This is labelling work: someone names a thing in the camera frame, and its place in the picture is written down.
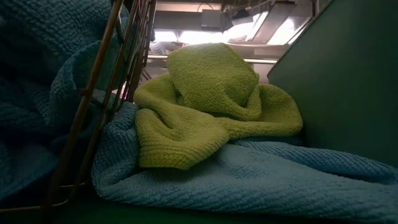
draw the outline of terry cloth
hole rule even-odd
[[[398,170],[344,152],[237,140],[190,170],[139,168],[136,111],[125,102],[103,129],[91,171],[101,198],[150,207],[398,222]]]
[[[141,167],[189,169],[230,139],[292,136],[303,121],[295,101],[259,77],[225,44],[191,45],[168,56],[170,74],[140,86]]]
[[[109,0],[0,2],[0,200],[55,167],[110,11]],[[127,9],[121,15],[128,16]],[[118,50],[115,33],[96,85],[97,100],[108,87]],[[78,142],[90,138],[97,114],[91,104]]]

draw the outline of green floor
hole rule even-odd
[[[80,192],[78,200],[54,213],[54,223],[336,223],[324,220],[260,215],[219,214],[190,210],[146,208],[107,202],[92,190]],[[0,223],[40,223],[40,212],[0,215]]]

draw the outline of green towel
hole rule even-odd
[[[259,77],[225,44],[169,55],[170,74],[140,86],[134,101],[141,167],[189,169],[230,139],[292,136],[303,121],[295,101]]]

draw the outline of wire basket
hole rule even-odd
[[[27,210],[42,210],[44,213],[48,213],[52,207],[66,205],[76,194],[78,188],[88,182],[88,172],[96,151],[98,135],[103,126],[112,120],[113,115],[117,112],[118,108],[124,101],[132,102],[132,96],[138,86],[141,70],[146,65],[149,42],[152,37],[152,25],[155,16],[156,0],[133,0],[132,2],[129,2],[130,4],[126,4],[128,7],[131,6],[131,8],[127,27],[125,28],[124,33],[122,32],[121,18],[119,15],[123,6],[123,0],[111,0],[111,3],[112,8],[108,18],[108,23],[106,25],[93,68],[91,69],[90,79],[86,88],[80,90],[82,99],[75,114],[67,143],[61,152],[57,167],[52,174],[47,196],[44,199],[43,204],[31,207],[0,209],[0,213]],[[133,43],[130,45],[130,49],[126,49],[127,40],[130,38],[132,29],[136,29],[134,32]],[[114,31],[116,31],[119,40],[118,56],[116,57],[113,73],[109,79],[108,89],[103,102],[94,101],[95,99],[92,97],[93,91],[100,75],[101,65],[105,59],[106,49],[111,42]],[[138,50],[134,51],[132,48],[137,46],[137,41],[140,41]],[[122,66],[127,69],[123,74],[122,81],[120,83],[115,83],[117,74],[120,74]],[[109,99],[111,98],[113,91],[111,87],[114,86],[114,84],[118,84],[118,89],[113,105],[109,108],[106,105],[108,105]],[[96,123],[93,134],[91,135],[83,162],[80,164],[80,169],[75,177],[74,183],[71,185],[60,185],[67,170],[71,155],[75,151],[76,140],[78,139],[80,129],[85,122],[85,115],[90,103],[94,103],[101,108],[99,120]],[[54,203],[54,198],[61,188],[70,189],[70,193],[63,202]]]

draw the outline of green panel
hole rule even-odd
[[[168,208],[135,207],[101,200],[92,189],[86,189],[66,207],[56,210],[54,224],[285,224],[285,223],[343,223],[336,220],[320,220],[273,215],[243,215],[211,213]],[[0,214],[0,223],[39,224],[40,212]]]
[[[271,70],[307,145],[398,167],[398,1],[334,0]]]

